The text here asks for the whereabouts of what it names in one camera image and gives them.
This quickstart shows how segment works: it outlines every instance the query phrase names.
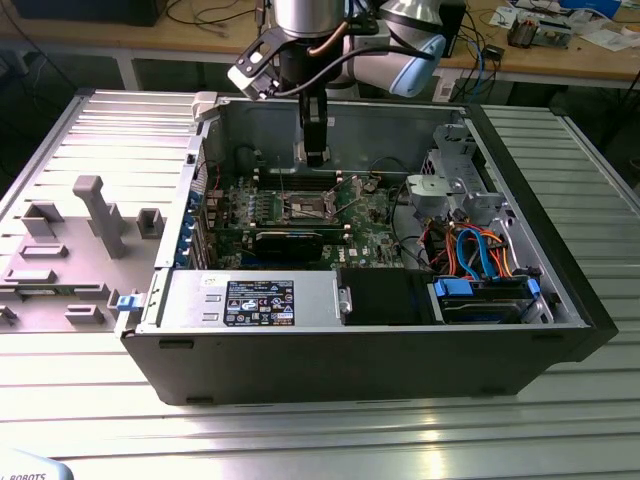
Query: metal case frame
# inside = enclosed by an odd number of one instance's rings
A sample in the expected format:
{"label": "metal case frame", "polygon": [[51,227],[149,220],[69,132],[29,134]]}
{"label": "metal case frame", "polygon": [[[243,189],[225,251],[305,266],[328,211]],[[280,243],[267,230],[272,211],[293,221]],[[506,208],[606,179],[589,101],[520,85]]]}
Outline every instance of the metal case frame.
{"label": "metal case frame", "polygon": [[496,130],[480,107],[459,110],[584,324],[161,328],[155,319],[173,274],[164,268],[142,323],[127,327],[128,315],[119,319],[124,346],[160,399],[182,405],[512,395],[551,365],[581,361],[611,339],[613,321]]}

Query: floor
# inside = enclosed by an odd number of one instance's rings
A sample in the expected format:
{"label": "floor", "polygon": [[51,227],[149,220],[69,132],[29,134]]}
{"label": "floor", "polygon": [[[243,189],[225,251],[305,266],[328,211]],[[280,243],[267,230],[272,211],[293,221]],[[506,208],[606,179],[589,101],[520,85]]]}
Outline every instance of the floor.
{"label": "floor", "polygon": [[[51,58],[79,87],[122,88],[117,66],[111,59]],[[30,71],[24,78],[12,72],[0,77],[0,192],[11,184],[74,93],[43,57],[29,54],[26,62]],[[138,60],[136,67],[146,90],[235,91],[226,77],[226,65],[206,64],[198,68],[194,63]],[[431,98],[435,83],[434,79],[420,96],[421,100]],[[489,89],[486,90],[474,98],[474,103],[506,104],[508,101],[510,105],[562,108],[596,145],[602,140],[603,124],[611,123],[602,122],[602,119],[613,121],[618,118],[618,102],[624,95],[616,90],[533,84],[514,87],[506,82],[497,82],[490,97]],[[363,93],[380,95],[371,89],[365,89]],[[640,112],[636,111],[624,119],[622,129],[604,149],[606,158],[632,187],[640,182],[640,171],[629,163],[638,157],[638,131]]]}

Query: paper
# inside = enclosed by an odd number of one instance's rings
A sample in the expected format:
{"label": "paper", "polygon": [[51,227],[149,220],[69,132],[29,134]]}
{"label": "paper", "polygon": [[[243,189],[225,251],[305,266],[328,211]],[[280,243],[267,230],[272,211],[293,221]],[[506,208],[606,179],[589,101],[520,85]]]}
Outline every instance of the paper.
{"label": "paper", "polygon": [[627,47],[635,47],[638,43],[632,38],[625,37],[611,30],[599,30],[588,35],[583,35],[582,38],[612,52],[619,52]]}
{"label": "paper", "polygon": [[493,17],[489,21],[489,25],[495,25],[502,28],[511,28],[513,22],[516,20],[516,16],[520,9],[512,7],[498,7],[496,8]]}

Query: wooden table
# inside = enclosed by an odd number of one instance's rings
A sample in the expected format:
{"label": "wooden table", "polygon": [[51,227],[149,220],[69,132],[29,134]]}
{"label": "wooden table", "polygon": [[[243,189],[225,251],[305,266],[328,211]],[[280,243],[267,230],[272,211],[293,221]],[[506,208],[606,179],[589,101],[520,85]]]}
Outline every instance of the wooden table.
{"label": "wooden table", "polygon": [[[532,47],[522,49],[507,43],[507,29],[487,25],[501,0],[469,0],[471,15],[476,27],[491,43],[505,50],[502,66],[496,75],[498,80],[556,85],[579,85],[591,87],[628,88],[640,69],[640,49],[626,48],[611,52],[578,36],[571,39],[569,48]],[[640,12],[621,10],[615,17],[617,22],[640,22]],[[609,24],[613,30],[620,24]],[[453,83],[466,77],[473,68],[474,60],[465,42],[458,40],[451,58],[440,62],[440,82],[434,100],[446,101]]]}
{"label": "wooden table", "polygon": [[[163,15],[155,27],[131,27],[117,24],[68,22],[58,20],[23,20],[9,0],[2,0],[20,27],[45,51],[114,58],[124,86],[140,90],[134,59],[182,60],[204,63],[232,63],[255,38],[252,14],[227,22],[226,38],[193,25],[182,25]],[[193,0],[196,9],[224,5],[227,0]],[[566,50],[534,47],[511,48],[507,45],[506,29],[490,27],[487,9],[501,5],[500,0],[469,0],[471,14],[478,30],[488,41],[504,48],[506,53],[498,80],[561,85],[625,88],[640,68],[640,49],[610,52],[582,38],[573,38]],[[211,12],[207,19],[229,16],[252,9],[253,0],[240,0],[235,6]],[[189,0],[177,5],[174,16],[193,19]],[[640,21],[640,13],[622,11],[619,21]],[[32,47],[18,34],[8,20],[0,18],[0,49],[19,51]],[[436,75],[440,77],[434,100],[446,101],[456,79],[468,75],[474,60],[466,45],[458,41],[452,58],[443,59]]]}

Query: motherboard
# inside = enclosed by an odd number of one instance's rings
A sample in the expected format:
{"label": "motherboard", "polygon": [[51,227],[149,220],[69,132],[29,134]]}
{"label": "motherboard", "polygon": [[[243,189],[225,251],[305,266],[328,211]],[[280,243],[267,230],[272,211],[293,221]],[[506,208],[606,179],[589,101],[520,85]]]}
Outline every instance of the motherboard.
{"label": "motherboard", "polygon": [[211,267],[402,268],[390,226],[393,192],[367,174],[237,178],[207,193]]}

